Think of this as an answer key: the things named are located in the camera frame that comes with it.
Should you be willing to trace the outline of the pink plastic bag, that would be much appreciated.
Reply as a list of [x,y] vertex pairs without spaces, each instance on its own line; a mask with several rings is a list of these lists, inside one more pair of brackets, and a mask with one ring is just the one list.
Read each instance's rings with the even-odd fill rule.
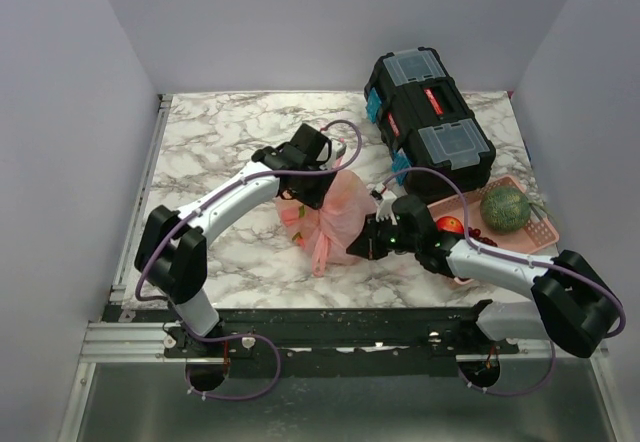
[[316,277],[323,276],[330,265],[359,261],[347,248],[361,233],[366,216],[376,211],[365,183],[347,169],[336,174],[321,208],[281,198],[275,207],[287,237],[309,256]]

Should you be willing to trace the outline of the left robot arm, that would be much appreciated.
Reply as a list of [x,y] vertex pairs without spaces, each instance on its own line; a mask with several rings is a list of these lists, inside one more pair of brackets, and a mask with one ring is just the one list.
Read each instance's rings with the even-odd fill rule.
[[204,291],[209,246],[255,207],[283,194],[320,208],[335,178],[327,171],[345,151],[343,142],[303,124],[289,141],[257,150],[209,194],[179,209],[159,205],[151,211],[134,267],[190,328],[187,344],[197,355],[214,355],[222,342],[220,316]]

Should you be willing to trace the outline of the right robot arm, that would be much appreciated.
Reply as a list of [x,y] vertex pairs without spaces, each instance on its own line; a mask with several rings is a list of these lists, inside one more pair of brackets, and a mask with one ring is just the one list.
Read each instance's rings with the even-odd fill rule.
[[619,298],[579,253],[526,255],[442,230],[415,196],[394,200],[383,217],[367,215],[346,251],[368,260],[411,253],[431,273],[486,282],[522,296],[519,303],[488,303],[476,320],[461,327],[461,344],[474,354],[516,338],[549,340],[588,358],[626,326]]

